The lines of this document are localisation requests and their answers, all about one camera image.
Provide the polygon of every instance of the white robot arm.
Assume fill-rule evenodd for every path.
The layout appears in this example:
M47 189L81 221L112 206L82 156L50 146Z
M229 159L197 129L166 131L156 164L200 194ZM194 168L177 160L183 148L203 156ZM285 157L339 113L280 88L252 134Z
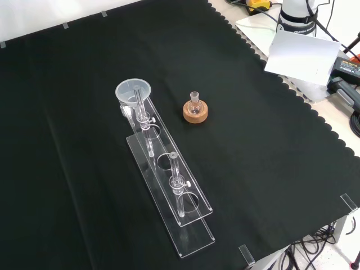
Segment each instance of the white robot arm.
M315 35L316 0L283 0L277 29L305 35Z

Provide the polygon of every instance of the small glass flask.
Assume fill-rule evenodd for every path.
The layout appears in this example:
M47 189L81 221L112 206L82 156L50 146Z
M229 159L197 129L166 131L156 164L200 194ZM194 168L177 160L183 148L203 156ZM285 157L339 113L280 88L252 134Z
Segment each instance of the small glass flask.
M203 111L204 107L201 101L199 100L198 92L190 93L191 101L189 102L187 109L191 114L199 114Z

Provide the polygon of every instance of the plastic funnel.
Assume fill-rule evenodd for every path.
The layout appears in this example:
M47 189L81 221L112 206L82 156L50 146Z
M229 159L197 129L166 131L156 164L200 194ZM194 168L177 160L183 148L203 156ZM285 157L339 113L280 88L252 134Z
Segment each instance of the plastic funnel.
M130 107L137 108L134 86L140 86L143 101L148 98L151 87L142 79L128 79L123 81L117 86L115 94L120 102L123 102Z

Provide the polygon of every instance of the black cloth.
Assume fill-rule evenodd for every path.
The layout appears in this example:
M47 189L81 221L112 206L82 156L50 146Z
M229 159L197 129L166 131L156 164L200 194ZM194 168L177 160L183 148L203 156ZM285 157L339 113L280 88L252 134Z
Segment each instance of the black cloth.
M16 217L5 218L1 230L13 247L2 252L2 268L29 269L20 259L28 250L36 269L241 269L239 246L261 259L349 213L342 194L360 204L359 158L279 77L264 72L265 63L207 1L146 0L107 14L0 50L7 63L0 73L2 205ZM215 244L185 259L126 144L132 130L115 88L129 78L151 85L214 210L206 221ZM209 106L200 125L182 117L192 91ZM39 235L44 224L56 230ZM32 234L21 242L23 231ZM35 248L41 241L57 249L43 254Z

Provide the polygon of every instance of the table leg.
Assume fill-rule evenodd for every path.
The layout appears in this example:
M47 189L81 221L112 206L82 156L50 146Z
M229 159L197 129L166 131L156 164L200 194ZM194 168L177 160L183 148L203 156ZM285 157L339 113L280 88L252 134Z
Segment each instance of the table leg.
M341 236L346 234L344 227L347 220L350 220L350 215L345 215L336 222L334 230L334 239L336 243L340 241Z
M288 247L289 246L286 246L285 248L278 250L273 254L270 254L269 256L266 256L265 258L262 258L261 260L257 261L251 267L251 270L267 270Z

